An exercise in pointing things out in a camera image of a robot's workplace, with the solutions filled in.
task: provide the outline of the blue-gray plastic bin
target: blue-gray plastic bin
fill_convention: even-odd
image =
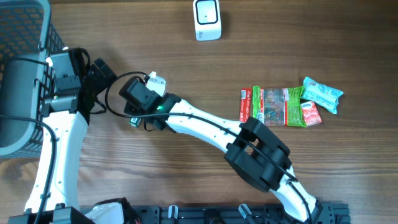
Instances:
[[[0,0],[0,114],[42,120],[40,109],[52,86],[52,68],[8,60],[44,62],[65,44],[51,23],[44,0]],[[40,156],[43,128],[35,123],[0,119],[0,157]]]

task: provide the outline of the red package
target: red package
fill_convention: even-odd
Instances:
[[[303,120],[307,127],[322,122],[317,107],[315,106],[315,103],[313,101],[302,103],[301,109],[303,111]]]
[[[246,122],[250,115],[251,88],[243,88],[241,90],[241,112],[239,121]]]

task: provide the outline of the wood grain tabletop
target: wood grain tabletop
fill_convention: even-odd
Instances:
[[[53,4],[52,21],[69,47],[117,74],[156,71],[168,92],[222,118],[238,119],[240,89],[253,85],[296,87],[311,77],[344,91],[338,114],[318,106],[322,124],[270,128],[308,193],[347,203],[353,223],[398,223],[398,2],[220,4],[223,33],[209,42],[195,39],[191,1]],[[127,79],[109,96],[119,111]],[[38,161],[0,160],[0,223],[23,214]],[[78,195],[80,205],[279,203],[241,180],[217,148],[111,113],[91,117]]]

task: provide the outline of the robotic arm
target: robotic arm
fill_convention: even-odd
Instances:
[[[37,178],[25,206],[25,215],[11,217],[9,223],[31,223],[31,215],[40,211],[48,175],[51,184],[46,193],[44,219],[51,216],[49,220],[53,223],[69,223],[66,220],[72,217],[77,223],[140,223],[125,198],[100,202],[86,215],[78,211],[79,156],[90,110],[97,94],[107,87],[108,92],[117,80],[100,58],[90,66],[84,63],[82,54],[81,49],[72,49],[52,55],[49,60],[57,76],[53,92],[45,97],[43,111],[44,122],[57,137],[55,165],[53,172],[48,173],[52,146],[49,132],[44,131]],[[131,78],[119,92],[126,99],[124,112],[130,117],[144,118],[159,130],[189,134],[217,147],[243,180],[263,192],[274,193],[293,220],[300,223],[318,220],[322,204],[297,181],[288,158],[289,148],[264,124],[254,118],[245,123],[230,121],[198,110],[177,95],[164,94],[165,84],[166,81],[155,73],[146,76],[145,81]],[[258,141],[256,146],[251,143],[255,141]],[[252,154],[246,152],[248,147],[255,149]]]

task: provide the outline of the snack package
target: snack package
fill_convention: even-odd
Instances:
[[[300,107],[303,87],[264,90],[264,124],[306,127]]]
[[[315,106],[313,101],[302,103],[301,109],[303,110],[303,119],[307,127],[314,124],[320,124],[322,122],[317,106]]]
[[[253,86],[253,118],[264,122],[264,89]]]
[[[343,91],[337,90],[323,84],[319,84],[309,77],[304,78],[304,92],[301,99],[311,100],[323,106],[333,114],[337,114],[338,98]]]
[[[251,95],[251,88],[241,90],[241,112],[239,114],[239,121],[241,122],[246,122],[250,116]]]

